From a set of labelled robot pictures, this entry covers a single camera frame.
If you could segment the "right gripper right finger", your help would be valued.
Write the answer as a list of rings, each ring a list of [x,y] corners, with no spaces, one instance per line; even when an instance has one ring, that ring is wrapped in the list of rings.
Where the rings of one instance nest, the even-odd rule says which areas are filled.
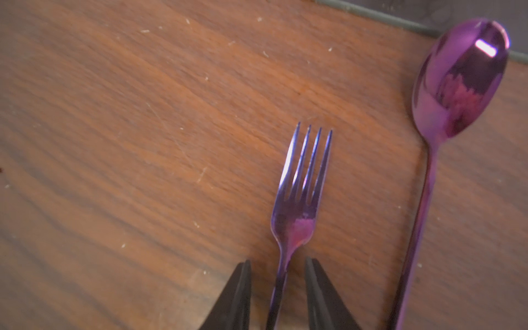
[[[316,258],[305,259],[305,283],[311,330],[361,330]]]

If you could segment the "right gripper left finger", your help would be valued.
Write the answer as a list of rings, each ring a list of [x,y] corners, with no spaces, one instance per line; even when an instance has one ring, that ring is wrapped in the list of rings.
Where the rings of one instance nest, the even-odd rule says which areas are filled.
[[[199,330],[248,330],[252,295],[251,262],[234,269],[209,315]]]

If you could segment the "purple fork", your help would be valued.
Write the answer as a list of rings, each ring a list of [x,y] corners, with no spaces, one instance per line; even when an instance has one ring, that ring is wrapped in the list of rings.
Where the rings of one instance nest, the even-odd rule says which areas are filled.
[[[311,186],[322,131],[317,133],[312,152],[307,155],[311,129],[307,130],[298,164],[294,165],[300,128],[301,125],[297,124],[291,138],[272,210],[271,230],[279,245],[280,259],[266,329],[276,328],[287,281],[288,266],[293,254],[299,247],[307,244],[314,234],[318,207],[327,174],[333,131],[330,131],[327,136],[315,186]]]

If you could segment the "magenta purple spoon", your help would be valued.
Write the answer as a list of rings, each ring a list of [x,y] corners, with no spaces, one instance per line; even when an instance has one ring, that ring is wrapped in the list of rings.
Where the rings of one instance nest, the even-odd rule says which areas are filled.
[[[422,194],[389,318],[389,329],[402,329],[417,253],[435,184],[440,146],[467,129],[495,95],[509,58],[510,37],[497,21],[464,21],[433,45],[412,91],[412,118],[428,149]]]

